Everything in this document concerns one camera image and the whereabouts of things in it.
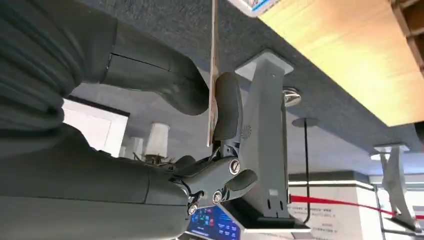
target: blue screen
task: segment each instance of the blue screen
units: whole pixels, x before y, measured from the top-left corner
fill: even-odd
[[[239,240],[240,228],[218,206],[202,208],[191,216],[189,232],[214,240]]]

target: white lampshade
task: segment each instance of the white lampshade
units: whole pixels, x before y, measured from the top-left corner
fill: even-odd
[[[143,154],[143,138],[133,136],[129,139],[129,143],[125,149],[125,157],[127,159],[134,159],[134,154],[141,158]]]
[[[121,146],[120,147],[120,150],[119,150],[119,156],[120,157],[122,157],[122,158],[124,158],[125,157],[125,150],[126,150],[127,148],[126,147],[124,147],[124,146]]]
[[[164,123],[152,123],[144,155],[159,155],[166,158],[168,153],[168,133],[170,129],[170,126]]]

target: wooden panel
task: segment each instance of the wooden panel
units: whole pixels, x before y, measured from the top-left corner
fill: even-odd
[[[423,75],[389,1],[281,0],[260,19],[388,126],[424,121]]]
[[[424,0],[393,0],[394,16],[424,76]]]

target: gray fabric surface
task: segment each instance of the gray fabric surface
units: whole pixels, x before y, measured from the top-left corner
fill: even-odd
[[[209,70],[210,0],[80,1],[153,35],[190,57],[201,69]],[[259,19],[243,15],[226,0],[219,1],[219,37],[222,72],[234,71],[266,48],[294,66],[284,84],[299,89],[303,100],[291,107],[290,113],[318,118],[319,127],[367,152],[374,151],[373,145],[395,142],[406,143],[413,152],[422,151],[413,125],[385,126],[272,29]]]

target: robotic hand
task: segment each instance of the robotic hand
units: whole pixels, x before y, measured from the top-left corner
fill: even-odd
[[[217,81],[213,155],[170,171],[93,150],[62,123],[63,97],[81,82],[107,84],[198,115],[209,92],[189,58],[70,0],[0,0],[0,26],[0,239],[172,239],[196,208],[253,186],[230,73]]]

